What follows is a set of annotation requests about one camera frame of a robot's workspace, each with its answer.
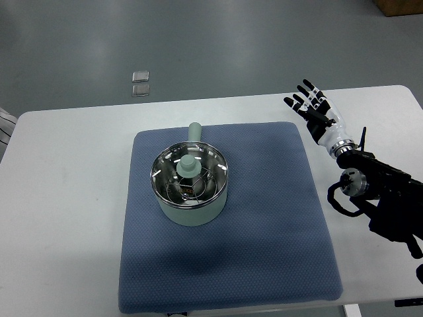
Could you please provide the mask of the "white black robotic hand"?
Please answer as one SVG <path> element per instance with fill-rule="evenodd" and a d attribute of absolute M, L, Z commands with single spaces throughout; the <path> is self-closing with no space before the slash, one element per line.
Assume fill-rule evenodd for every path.
<path fill-rule="evenodd" d="M 322 90 L 307 79 L 297 86 L 297 93 L 285 97 L 284 102 L 306 122 L 314 142 L 324 147 L 332 158 L 356 149 L 354 140 L 347 134 L 345 122 L 336 106 Z"/>

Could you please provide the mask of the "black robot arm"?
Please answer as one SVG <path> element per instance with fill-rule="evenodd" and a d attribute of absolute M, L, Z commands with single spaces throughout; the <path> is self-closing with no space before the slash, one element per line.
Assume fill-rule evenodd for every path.
<path fill-rule="evenodd" d="M 366 215 L 369 230 L 391 242 L 406 244 L 414 259 L 422 259 L 422 182 L 364 151 L 360 143 L 339 150 L 336 163 L 344 171 L 329 187 L 327 201 L 347 217 Z"/>

